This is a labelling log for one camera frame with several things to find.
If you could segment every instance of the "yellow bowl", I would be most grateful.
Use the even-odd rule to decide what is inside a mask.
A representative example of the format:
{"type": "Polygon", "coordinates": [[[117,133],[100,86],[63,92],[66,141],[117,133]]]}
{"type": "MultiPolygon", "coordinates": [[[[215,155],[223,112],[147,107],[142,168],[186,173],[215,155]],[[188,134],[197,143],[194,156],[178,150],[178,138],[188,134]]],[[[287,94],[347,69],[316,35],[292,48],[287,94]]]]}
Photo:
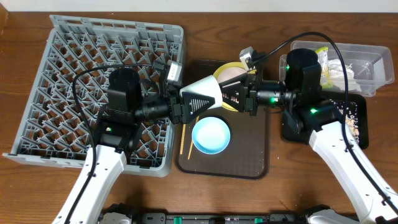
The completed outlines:
{"type": "MultiPolygon", "coordinates": [[[[227,68],[233,68],[233,67],[238,67],[238,68],[243,68],[244,69],[244,66],[243,66],[242,62],[230,62],[230,63],[226,63],[225,65],[222,65],[220,68],[218,68],[214,72],[213,76],[216,79],[218,79],[218,76],[221,74],[221,72],[223,72],[227,68]]],[[[230,111],[237,111],[236,109],[234,109],[232,106],[230,106],[229,104],[227,104],[225,102],[223,102],[223,108],[225,108],[227,110],[230,110],[230,111]]]]}

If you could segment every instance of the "white cylindrical object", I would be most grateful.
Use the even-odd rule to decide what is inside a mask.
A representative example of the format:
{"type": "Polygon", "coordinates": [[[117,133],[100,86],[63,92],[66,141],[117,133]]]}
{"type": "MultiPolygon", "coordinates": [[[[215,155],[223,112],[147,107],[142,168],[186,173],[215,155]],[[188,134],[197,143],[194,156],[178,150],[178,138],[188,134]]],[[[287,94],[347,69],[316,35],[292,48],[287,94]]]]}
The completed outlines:
{"type": "Polygon", "coordinates": [[[199,95],[210,96],[215,99],[215,103],[209,109],[217,108],[223,105],[223,95],[221,94],[220,86],[213,75],[202,78],[199,81],[192,83],[180,90],[180,97],[183,92],[195,93],[199,95]]]}

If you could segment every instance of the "black cable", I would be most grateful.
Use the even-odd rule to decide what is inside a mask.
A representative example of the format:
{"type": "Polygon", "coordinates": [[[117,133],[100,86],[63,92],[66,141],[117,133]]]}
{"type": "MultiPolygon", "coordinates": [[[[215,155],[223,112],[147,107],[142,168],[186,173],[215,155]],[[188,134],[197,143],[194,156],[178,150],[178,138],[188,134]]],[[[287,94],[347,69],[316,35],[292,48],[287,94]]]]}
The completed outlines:
{"type": "Polygon", "coordinates": [[[383,191],[382,189],[378,186],[378,184],[373,180],[373,178],[369,175],[369,173],[367,172],[367,170],[362,166],[362,163],[359,161],[359,159],[356,157],[353,149],[352,149],[352,145],[349,143],[348,138],[347,138],[347,134],[346,134],[346,115],[347,115],[347,107],[348,107],[348,77],[347,77],[347,71],[346,71],[346,67],[344,64],[344,60],[343,57],[341,56],[340,51],[338,50],[338,47],[336,46],[336,44],[325,34],[322,34],[320,32],[304,32],[302,34],[296,35],[292,38],[290,38],[289,40],[286,40],[283,44],[279,45],[276,49],[274,49],[273,51],[271,51],[269,54],[259,58],[256,62],[259,63],[261,61],[264,61],[267,57],[269,57],[270,55],[276,53],[279,49],[281,49],[282,47],[286,46],[288,43],[290,43],[291,41],[306,36],[306,35],[317,35],[320,37],[323,37],[324,39],[326,39],[327,41],[329,41],[330,45],[334,48],[334,50],[337,53],[337,56],[341,62],[341,66],[343,68],[343,73],[344,73],[344,83],[345,83],[345,102],[344,102],[344,108],[343,108],[343,120],[341,121],[341,131],[343,132],[343,139],[344,142],[346,144],[347,150],[348,152],[351,154],[351,156],[353,157],[355,163],[358,165],[359,169],[361,169],[362,173],[366,176],[366,178],[368,179],[368,181],[370,181],[370,183],[372,184],[372,186],[376,189],[376,191],[379,193],[379,195],[383,198],[383,201],[386,202],[388,204],[388,206],[391,207],[391,209],[398,215],[398,208],[390,201],[390,197],[388,197],[383,191]]]}
{"type": "Polygon", "coordinates": [[[94,72],[94,71],[97,71],[100,69],[105,69],[105,68],[120,68],[120,67],[133,67],[133,66],[151,66],[151,64],[105,65],[105,66],[95,67],[95,68],[91,68],[91,69],[82,71],[79,74],[77,74],[75,76],[75,78],[73,79],[73,83],[72,83],[73,98],[75,99],[76,106],[79,109],[81,117],[83,118],[83,124],[86,126],[86,128],[88,130],[88,135],[90,136],[91,146],[93,148],[93,162],[91,165],[90,172],[87,175],[86,182],[81,187],[81,190],[80,190],[79,194],[77,195],[76,200],[73,203],[72,207],[70,207],[69,213],[65,219],[65,224],[70,223],[70,218],[72,217],[72,214],[75,211],[75,208],[76,208],[77,204],[79,203],[81,196],[83,195],[85,189],[87,188],[87,185],[90,182],[91,178],[94,176],[94,171],[95,171],[95,166],[96,166],[96,161],[97,161],[96,143],[94,141],[93,133],[91,132],[90,124],[87,121],[86,114],[83,112],[83,109],[81,108],[79,100],[78,100],[79,97],[77,96],[77,93],[76,93],[76,82],[79,79],[79,77],[81,77],[82,75],[89,73],[89,72],[94,72]]]}

